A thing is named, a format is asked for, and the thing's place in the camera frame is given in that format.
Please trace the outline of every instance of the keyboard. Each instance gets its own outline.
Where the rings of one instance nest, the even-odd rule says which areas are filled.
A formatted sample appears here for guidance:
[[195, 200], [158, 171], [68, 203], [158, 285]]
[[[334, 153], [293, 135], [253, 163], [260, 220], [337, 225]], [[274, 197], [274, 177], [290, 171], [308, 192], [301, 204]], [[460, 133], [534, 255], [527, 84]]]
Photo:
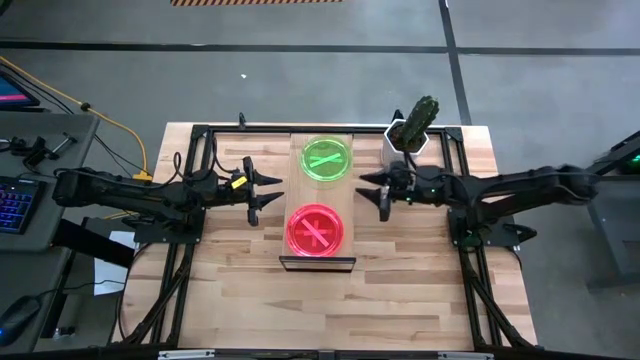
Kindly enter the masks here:
[[0, 232], [23, 234], [46, 183], [0, 176]]

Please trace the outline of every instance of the white paper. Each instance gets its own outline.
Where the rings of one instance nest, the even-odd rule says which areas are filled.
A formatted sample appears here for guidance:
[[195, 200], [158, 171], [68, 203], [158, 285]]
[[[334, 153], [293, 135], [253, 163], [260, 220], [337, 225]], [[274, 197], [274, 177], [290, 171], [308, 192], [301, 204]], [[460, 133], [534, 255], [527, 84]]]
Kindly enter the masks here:
[[[109, 235], [109, 240], [120, 243], [124, 246], [135, 249], [136, 244], [133, 242], [135, 233], [128, 231], [112, 231]], [[124, 283], [127, 281], [127, 268], [108, 263], [104, 260], [94, 259], [95, 266], [95, 282], [93, 288], [93, 295], [111, 294], [114, 292], [122, 291], [124, 284], [118, 284], [113, 282], [105, 282], [98, 284], [104, 280], [119, 281]]]

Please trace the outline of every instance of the green x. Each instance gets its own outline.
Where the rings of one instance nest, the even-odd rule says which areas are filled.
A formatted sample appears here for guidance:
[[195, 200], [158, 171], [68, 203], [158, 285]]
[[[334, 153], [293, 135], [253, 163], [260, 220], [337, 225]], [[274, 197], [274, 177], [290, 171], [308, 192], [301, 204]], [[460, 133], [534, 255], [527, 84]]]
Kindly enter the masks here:
[[335, 153], [333, 155], [329, 155], [329, 156], [309, 156], [310, 160], [316, 160], [314, 162], [312, 162], [311, 164], [309, 164], [309, 167], [314, 168], [316, 166], [322, 165], [324, 163], [327, 162], [336, 162], [336, 163], [341, 163], [342, 159], [340, 159], [342, 157], [342, 154], [340, 153]]

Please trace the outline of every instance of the wooden table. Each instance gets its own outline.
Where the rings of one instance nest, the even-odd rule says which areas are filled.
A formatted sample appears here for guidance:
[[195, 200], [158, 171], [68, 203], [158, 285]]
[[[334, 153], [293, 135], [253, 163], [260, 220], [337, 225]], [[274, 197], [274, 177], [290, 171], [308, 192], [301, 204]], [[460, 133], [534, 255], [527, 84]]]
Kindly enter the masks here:
[[[173, 174], [173, 153], [186, 155], [193, 125], [167, 124], [154, 181], [163, 182]], [[496, 174], [488, 128], [462, 130], [471, 173]], [[242, 157], [250, 155], [261, 173], [284, 179], [283, 184], [263, 191], [286, 189], [289, 135], [217, 136], [223, 166], [241, 166]], [[380, 169], [380, 149], [380, 135], [355, 135], [354, 186], [367, 186], [357, 176]], [[439, 141], [430, 141], [418, 163], [442, 166], [441, 154]], [[259, 214], [258, 227], [247, 224], [246, 206], [209, 210], [191, 270], [180, 346], [472, 349], [459, 257], [449, 243], [446, 207], [396, 203], [389, 222], [380, 223], [375, 206], [355, 192], [353, 196], [358, 260], [351, 274], [282, 269], [278, 255], [284, 196]], [[124, 297], [125, 331], [131, 331], [156, 300], [166, 250], [166, 245], [151, 246], [132, 269]], [[487, 249], [487, 259], [496, 301], [522, 335], [535, 343], [518, 262], [513, 254], [495, 248]], [[478, 308], [489, 339], [485, 308]], [[172, 304], [168, 309], [165, 334]]]

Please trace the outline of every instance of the computer mouse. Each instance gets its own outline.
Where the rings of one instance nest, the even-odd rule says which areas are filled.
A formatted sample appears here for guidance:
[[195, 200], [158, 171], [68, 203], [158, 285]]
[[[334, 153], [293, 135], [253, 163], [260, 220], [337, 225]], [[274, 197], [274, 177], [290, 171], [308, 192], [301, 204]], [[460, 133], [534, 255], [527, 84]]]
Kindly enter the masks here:
[[11, 304], [0, 316], [0, 347], [13, 344], [39, 310], [36, 296], [23, 296]]

